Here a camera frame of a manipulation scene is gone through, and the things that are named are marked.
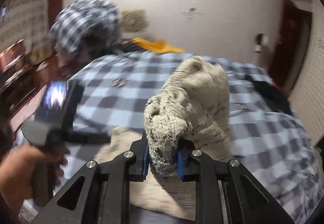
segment curtain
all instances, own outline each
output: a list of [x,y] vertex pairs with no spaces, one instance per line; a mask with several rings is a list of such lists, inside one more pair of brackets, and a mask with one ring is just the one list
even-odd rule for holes
[[0,19],[0,52],[24,39],[26,53],[44,47],[47,27],[46,0],[6,0]]

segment silver bolt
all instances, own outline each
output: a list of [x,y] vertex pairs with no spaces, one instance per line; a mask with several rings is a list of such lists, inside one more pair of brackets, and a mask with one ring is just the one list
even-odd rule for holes
[[235,160],[235,159],[233,159],[233,160],[231,160],[231,161],[229,162],[229,164],[230,164],[231,166],[238,167],[238,166],[240,165],[240,162],[237,161],[237,160]]
[[86,166],[88,168],[93,168],[95,165],[96,165],[96,161],[93,161],[93,160],[88,161],[87,164],[86,164]]
[[125,153],[124,153],[124,157],[126,157],[126,158],[130,158],[130,157],[132,157],[134,155],[134,153],[132,152],[132,151],[126,151]]
[[201,156],[203,153],[200,150],[194,150],[192,151],[192,155],[195,157]]

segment red door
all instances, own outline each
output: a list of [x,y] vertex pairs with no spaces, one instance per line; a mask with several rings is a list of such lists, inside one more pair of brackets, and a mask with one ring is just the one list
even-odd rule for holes
[[273,54],[269,75],[279,87],[284,87],[293,65],[299,41],[302,11],[291,0],[283,0],[280,32]]
[[56,16],[63,9],[63,0],[47,0],[48,3],[48,29],[53,26]]

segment person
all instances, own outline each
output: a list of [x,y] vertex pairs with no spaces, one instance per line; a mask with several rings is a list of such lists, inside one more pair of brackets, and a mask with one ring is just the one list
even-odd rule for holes
[[[38,163],[46,161],[55,165],[55,185],[60,185],[59,178],[64,172],[60,165],[67,164],[64,158],[69,151],[64,146],[56,146],[50,150],[41,150],[27,143],[9,152],[0,163],[0,193],[3,201],[15,217],[25,199],[32,198],[32,175]],[[0,205],[1,223],[13,222],[12,214],[6,212],[5,205]]]

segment fuzzy white object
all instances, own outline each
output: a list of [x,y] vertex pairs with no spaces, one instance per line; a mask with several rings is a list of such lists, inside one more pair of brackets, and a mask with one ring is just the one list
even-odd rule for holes
[[151,167],[176,175],[178,140],[191,140],[213,159],[228,160],[229,85],[225,71],[199,56],[184,60],[144,111]]
[[[111,131],[111,143],[104,145],[94,159],[98,163],[111,161],[128,151],[133,141],[141,138],[139,133],[117,127]],[[130,203],[177,218],[195,220],[195,182],[183,183],[178,176],[174,176],[161,183],[161,179],[149,170],[144,182],[130,182]]]

